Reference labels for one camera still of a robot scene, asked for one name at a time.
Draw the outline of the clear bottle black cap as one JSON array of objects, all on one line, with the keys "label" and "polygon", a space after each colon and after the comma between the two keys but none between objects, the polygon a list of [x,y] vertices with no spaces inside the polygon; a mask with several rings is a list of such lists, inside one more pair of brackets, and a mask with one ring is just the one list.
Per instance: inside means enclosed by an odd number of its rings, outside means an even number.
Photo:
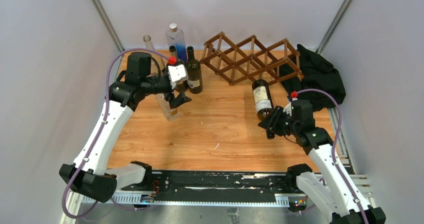
[{"label": "clear bottle black cap", "polygon": [[155,94],[155,99],[158,102],[164,117],[168,120],[168,121],[173,121],[175,120],[179,114],[178,114],[178,110],[176,108],[172,109],[170,107],[169,102],[165,99],[164,94]]}]

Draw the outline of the clear bottle black label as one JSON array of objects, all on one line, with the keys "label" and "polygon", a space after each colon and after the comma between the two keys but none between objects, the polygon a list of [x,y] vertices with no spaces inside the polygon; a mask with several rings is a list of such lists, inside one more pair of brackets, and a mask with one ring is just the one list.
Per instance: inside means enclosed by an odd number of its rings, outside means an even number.
[{"label": "clear bottle black label", "polygon": [[[145,47],[147,49],[152,50],[152,51],[156,51],[156,49],[155,49],[155,47],[153,45],[153,42],[151,40],[151,36],[149,34],[145,34],[143,36],[143,41],[144,41]],[[165,64],[164,64],[163,58],[160,55],[155,54],[155,53],[151,53],[151,56],[152,56],[152,58],[154,58],[157,61],[158,65],[160,67],[160,70],[163,73],[163,70],[165,68]]]}]

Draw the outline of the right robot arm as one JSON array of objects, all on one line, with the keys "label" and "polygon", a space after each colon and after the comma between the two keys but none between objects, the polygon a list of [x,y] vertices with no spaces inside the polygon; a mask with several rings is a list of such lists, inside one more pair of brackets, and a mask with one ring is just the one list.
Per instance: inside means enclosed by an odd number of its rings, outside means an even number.
[{"label": "right robot arm", "polygon": [[271,138],[294,136],[296,143],[318,167],[324,183],[303,163],[288,167],[285,185],[292,193],[305,193],[330,224],[386,222],[384,211],[371,205],[341,164],[328,132],[316,126],[309,101],[300,99],[285,108],[276,106],[258,126]]}]

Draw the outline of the dark wine bottle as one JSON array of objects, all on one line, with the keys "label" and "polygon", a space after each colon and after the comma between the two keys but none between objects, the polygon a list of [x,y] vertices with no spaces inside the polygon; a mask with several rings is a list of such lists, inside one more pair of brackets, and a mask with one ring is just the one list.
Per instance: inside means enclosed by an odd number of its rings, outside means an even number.
[{"label": "dark wine bottle", "polygon": [[252,83],[252,93],[256,116],[260,122],[264,121],[274,110],[272,96],[268,82],[264,79],[257,79]]},{"label": "dark wine bottle", "polygon": [[187,62],[185,64],[188,73],[188,89],[192,94],[199,94],[203,90],[203,78],[201,71],[201,64],[195,58],[194,48],[188,46],[186,48]]}]

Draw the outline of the blue square glass bottle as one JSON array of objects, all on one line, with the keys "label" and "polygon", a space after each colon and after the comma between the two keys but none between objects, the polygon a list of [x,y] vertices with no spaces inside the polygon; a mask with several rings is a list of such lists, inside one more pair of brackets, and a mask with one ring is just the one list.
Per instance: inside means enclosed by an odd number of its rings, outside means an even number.
[{"label": "blue square glass bottle", "polygon": [[168,46],[175,46],[176,53],[179,59],[184,63],[188,61],[184,32],[177,26],[176,23],[169,25],[169,30],[165,33]]}]

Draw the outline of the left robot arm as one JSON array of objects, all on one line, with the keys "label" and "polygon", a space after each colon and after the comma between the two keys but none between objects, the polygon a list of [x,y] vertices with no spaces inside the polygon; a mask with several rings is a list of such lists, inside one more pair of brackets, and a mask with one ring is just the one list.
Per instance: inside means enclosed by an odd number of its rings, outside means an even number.
[{"label": "left robot arm", "polygon": [[102,113],[87,143],[72,164],[63,164],[59,170],[60,177],[73,192],[106,203],[116,190],[135,185],[146,191],[154,185],[149,164],[132,161],[124,167],[107,168],[123,127],[147,96],[162,94],[171,109],[191,101],[184,93],[174,94],[177,83],[188,79],[184,62],[170,56],[161,68],[152,54],[152,51],[132,52],[127,58],[127,68],[112,84],[106,85]]}]

